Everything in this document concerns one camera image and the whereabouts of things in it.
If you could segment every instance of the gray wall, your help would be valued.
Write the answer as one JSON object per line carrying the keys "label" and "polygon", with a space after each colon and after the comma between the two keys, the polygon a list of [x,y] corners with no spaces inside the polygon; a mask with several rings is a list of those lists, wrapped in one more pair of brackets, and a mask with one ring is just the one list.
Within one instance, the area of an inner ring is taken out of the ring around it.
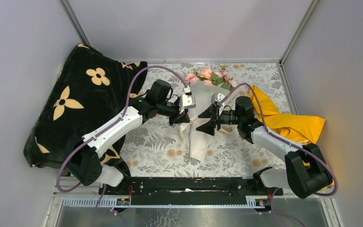
{"label": "gray wall", "polygon": [[69,0],[91,44],[123,61],[282,57],[311,0]]}
{"label": "gray wall", "polygon": [[285,68],[300,114],[327,119],[319,145],[342,219],[363,226],[363,1],[321,1]]}
{"label": "gray wall", "polygon": [[79,42],[58,0],[0,0],[0,226],[40,226],[57,170],[29,168],[23,145]]}

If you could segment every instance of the black blanket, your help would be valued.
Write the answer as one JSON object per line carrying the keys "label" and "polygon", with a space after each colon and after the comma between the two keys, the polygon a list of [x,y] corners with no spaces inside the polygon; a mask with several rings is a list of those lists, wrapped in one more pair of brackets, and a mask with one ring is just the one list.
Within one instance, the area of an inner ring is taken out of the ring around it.
{"label": "black blanket", "polygon": [[[77,45],[26,141],[23,153],[29,165],[59,168],[68,154],[68,138],[76,135],[81,139],[116,116],[124,108],[131,80],[146,66],[146,62],[126,65],[90,46]],[[146,76],[145,71],[138,77],[132,93],[138,94]],[[107,150],[101,161],[130,174],[119,156],[123,143],[124,137]]]}

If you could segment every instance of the green leaf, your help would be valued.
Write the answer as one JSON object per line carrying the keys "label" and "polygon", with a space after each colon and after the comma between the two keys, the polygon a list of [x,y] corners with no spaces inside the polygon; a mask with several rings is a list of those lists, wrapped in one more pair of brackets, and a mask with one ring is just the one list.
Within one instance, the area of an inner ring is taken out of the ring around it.
{"label": "green leaf", "polygon": [[228,82],[225,82],[220,87],[229,90],[231,85]]}
{"label": "green leaf", "polygon": [[212,78],[212,80],[217,80],[219,77],[216,73],[212,72],[211,78]]}

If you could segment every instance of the table surface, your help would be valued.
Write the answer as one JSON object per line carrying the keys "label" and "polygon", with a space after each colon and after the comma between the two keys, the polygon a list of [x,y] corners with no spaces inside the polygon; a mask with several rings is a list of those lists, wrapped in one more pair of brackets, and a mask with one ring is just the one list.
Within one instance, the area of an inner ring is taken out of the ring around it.
{"label": "table surface", "polygon": [[[227,71],[237,82],[258,86],[276,104],[281,113],[290,112],[285,90],[275,63],[238,64],[160,64],[180,75],[203,69],[220,70],[227,65]],[[162,69],[150,69],[141,94],[152,83],[162,79],[169,82],[175,94],[182,93],[182,83],[171,73]],[[248,88],[242,88],[238,95],[247,95]],[[161,132],[178,133],[178,126],[169,126],[168,120],[157,116],[133,129],[126,135],[120,156],[130,168],[132,176],[150,177],[251,177],[253,173],[267,166],[285,168],[284,162],[267,150],[242,140],[235,127],[229,134],[218,132],[215,142],[208,147],[206,161],[199,162],[189,157],[189,141],[176,141]]]}

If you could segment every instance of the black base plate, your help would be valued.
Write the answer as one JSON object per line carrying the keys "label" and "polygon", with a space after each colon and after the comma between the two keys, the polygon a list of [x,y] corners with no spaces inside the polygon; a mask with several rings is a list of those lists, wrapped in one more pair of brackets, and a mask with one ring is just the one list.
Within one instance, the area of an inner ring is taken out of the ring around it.
{"label": "black base plate", "polygon": [[245,196],[268,196],[273,190],[241,177],[130,177],[117,187],[107,186],[105,195],[128,196],[129,186],[133,188],[132,205],[245,205]]}

